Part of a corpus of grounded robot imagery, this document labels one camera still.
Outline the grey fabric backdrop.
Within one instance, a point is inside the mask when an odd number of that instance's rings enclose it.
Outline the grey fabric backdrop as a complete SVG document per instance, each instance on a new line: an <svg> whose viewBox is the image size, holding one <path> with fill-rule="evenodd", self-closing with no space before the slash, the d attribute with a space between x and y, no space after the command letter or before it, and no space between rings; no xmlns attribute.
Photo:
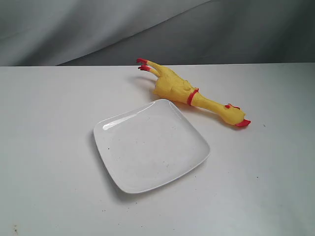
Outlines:
<svg viewBox="0 0 315 236"><path fill-rule="evenodd" d="M2 66L313 62L312 0L3 0Z"/></svg>

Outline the yellow rubber chicken toy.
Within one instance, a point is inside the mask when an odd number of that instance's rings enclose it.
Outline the yellow rubber chicken toy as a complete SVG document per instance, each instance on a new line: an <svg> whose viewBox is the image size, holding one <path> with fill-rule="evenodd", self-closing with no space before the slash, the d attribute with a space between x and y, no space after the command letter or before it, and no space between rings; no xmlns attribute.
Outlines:
<svg viewBox="0 0 315 236"><path fill-rule="evenodd" d="M199 92L199 88L193 87L170 68L142 58L138 58L136 62L141 64L139 70L150 72L157 77L153 93L160 98L209 110L227 124L238 128L246 127L251 123L250 120L245 119L246 114L239 107L230 103L223 105L207 99Z"/></svg>

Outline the white square ceramic plate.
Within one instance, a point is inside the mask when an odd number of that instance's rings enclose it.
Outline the white square ceramic plate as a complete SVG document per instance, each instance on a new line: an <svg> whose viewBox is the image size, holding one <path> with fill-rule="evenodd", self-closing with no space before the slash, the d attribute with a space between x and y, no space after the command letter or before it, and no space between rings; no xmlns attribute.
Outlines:
<svg viewBox="0 0 315 236"><path fill-rule="evenodd" d="M102 120L93 134L110 177L128 194L166 185L210 155L206 140L166 99Z"/></svg>

